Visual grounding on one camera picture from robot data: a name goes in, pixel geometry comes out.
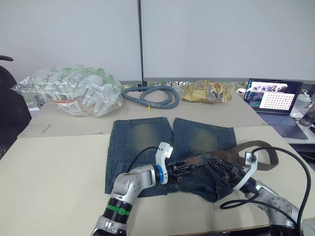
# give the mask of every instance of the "denim jeans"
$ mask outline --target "denim jeans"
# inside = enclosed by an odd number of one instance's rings
[[[155,165],[155,149],[145,151],[130,166],[134,157],[143,149],[159,146],[160,142],[173,146],[170,161],[185,160],[201,151],[227,150],[236,146],[233,128],[202,124],[185,119],[175,118],[172,131],[167,118],[146,118],[117,120],[114,122],[107,154],[105,193],[110,194],[116,177],[129,169],[138,166]],[[206,187],[210,202],[217,201],[230,193],[218,192],[225,184],[216,179],[216,172],[211,167],[204,167],[197,173],[187,175],[178,180],[169,181],[165,185],[157,184],[144,189],[139,197],[166,195],[172,192],[185,191],[198,194],[195,187]]]

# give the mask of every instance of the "white wall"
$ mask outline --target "white wall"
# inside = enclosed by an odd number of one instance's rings
[[[0,61],[17,81],[37,69],[85,64],[121,81],[140,80],[136,0],[6,0]]]
[[[142,0],[144,77],[315,80],[315,0]]]

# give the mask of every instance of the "laptop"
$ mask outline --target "laptop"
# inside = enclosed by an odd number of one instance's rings
[[[250,79],[244,95],[263,120],[282,137],[308,139],[290,116],[303,82]]]

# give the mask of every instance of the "gray hose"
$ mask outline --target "gray hose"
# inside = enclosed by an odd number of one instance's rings
[[[139,91],[139,90],[144,90],[144,92],[140,95],[140,99],[127,95],[127,93],[130,91]],[[162,102],[152,102],[152,101],[148,101],[144,98],[150,92],[153,92],[155,90],[161,90],[161,91],[165,92],[167,94],[168,98]],[[169,104],[172,101],[172,95],[175,96],[175,102],[173,102],[172,104]],[[165,86],[165,85],[154,86],[154,87],[127,88],[127,89],[124,89],[122,91],[122,96],[125,99],[130,100],[132,102],[140,103],[140,104],[145,105],[147,107],[154,107],[154,108],[158,108],[158,109],[172,109],[178,105],[179,100],[180,100],[179,94],[176,92],[176,90],[170,86]]]

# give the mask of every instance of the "laptop keyboard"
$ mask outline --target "laptop keyboard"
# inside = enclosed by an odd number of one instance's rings
[[[279,124],[279,125],[291,125],[295,126],[296,123],[290,116],[276,116],[276,115],[267,115],[267,114],[259,114],[264,121],[268,124]]]

